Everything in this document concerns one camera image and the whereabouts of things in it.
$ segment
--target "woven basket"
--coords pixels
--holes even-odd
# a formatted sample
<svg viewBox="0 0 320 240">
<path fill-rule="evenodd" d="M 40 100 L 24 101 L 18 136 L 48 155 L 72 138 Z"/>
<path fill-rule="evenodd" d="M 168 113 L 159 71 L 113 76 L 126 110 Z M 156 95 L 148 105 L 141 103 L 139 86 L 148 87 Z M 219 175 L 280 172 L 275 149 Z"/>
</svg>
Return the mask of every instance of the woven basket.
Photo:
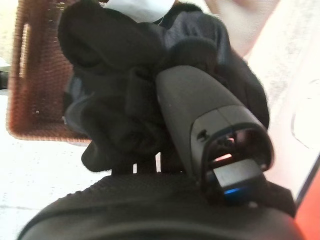
<svg viewBox="0 0 320 240">
<path fill-rule="evenodd" d="M 57 38 L 63 9 L 76 0 L 19 0 L 15 24 L 7 129 L 15 138 L 88 142 L 63 121 L 63 93 L 72 66 Z"/>
</svg>

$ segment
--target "face mask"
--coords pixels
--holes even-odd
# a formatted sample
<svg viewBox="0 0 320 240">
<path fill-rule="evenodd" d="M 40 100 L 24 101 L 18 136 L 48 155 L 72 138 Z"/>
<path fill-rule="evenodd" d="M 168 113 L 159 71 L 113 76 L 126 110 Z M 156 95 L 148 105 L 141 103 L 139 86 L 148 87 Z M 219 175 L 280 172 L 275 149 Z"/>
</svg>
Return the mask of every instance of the face mask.
<svg viewBox="0 0 320 240">
<path fill-rule="evenodd" d="M 109 0 L 100 5 L 116 10 L 137 23 L 153 23 L 166 15 L 175 0 Z"/>
</svg>

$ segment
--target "red surface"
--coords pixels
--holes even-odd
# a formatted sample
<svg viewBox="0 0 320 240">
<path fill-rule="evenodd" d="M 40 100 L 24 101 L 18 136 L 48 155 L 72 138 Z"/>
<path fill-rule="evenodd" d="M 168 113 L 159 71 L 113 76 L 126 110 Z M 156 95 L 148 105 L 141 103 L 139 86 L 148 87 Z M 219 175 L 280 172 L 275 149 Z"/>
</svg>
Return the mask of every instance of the red surface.
<svg viewBox="0 0 320 240">
<path fill-rule="evenodd" d="M 320 240 L 320 171 L 298 210 L 296 222 L 306 240 Z"/>
</svg>

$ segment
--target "blue led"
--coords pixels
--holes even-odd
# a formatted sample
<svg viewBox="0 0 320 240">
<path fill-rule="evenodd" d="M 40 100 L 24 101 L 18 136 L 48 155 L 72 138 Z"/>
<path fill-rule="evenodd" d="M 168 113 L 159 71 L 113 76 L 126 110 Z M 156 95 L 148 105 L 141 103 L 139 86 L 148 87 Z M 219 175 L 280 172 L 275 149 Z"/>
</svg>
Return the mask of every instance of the blue led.
<svg viewBox="0 0 320 240">
<path fill-rule="evenodd" d="M 224 194 L 227 195 L 227 194 L 233 194 L 235 192 L 238 192 L 239 190 L 241 190 L 241 188 L 235 188 L 235 189 L 230 189 L 228 191 L 225 191 Z"/>
</svg>

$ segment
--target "white floor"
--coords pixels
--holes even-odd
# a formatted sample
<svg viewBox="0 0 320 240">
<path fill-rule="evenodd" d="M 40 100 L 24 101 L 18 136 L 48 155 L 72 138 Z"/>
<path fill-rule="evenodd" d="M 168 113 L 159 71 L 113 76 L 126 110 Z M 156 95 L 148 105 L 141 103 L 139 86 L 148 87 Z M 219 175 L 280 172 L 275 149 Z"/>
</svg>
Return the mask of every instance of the white floor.
<svg viewBox="0 0 320 240">
<path fill-rule="evenodd" d="M 269 133 L 276 164 L 266 175 L 292 189 L 295 196 L 320 150 L 314 137 L 319 135 L 315 134 L 319 110 L 304 107 L 320 106 L 319 85 L 310 85 L 320 79 L 319 13 L 319 0 L 282 0 L 249 59 L 266 89 L 271 110 Z M 315 90 L 311 97 L 305 94 L 308 86 Z M 41 208 L 108 174 L 86 170 L 81 163 L 84 147 L 11 137 L 5 128 L 7 100 L 0 93 L 0 240 L 14 240 Z M 296 113 L 302 116 L 294 131 L 299 140 L 291 128 Z"/>
</svg>

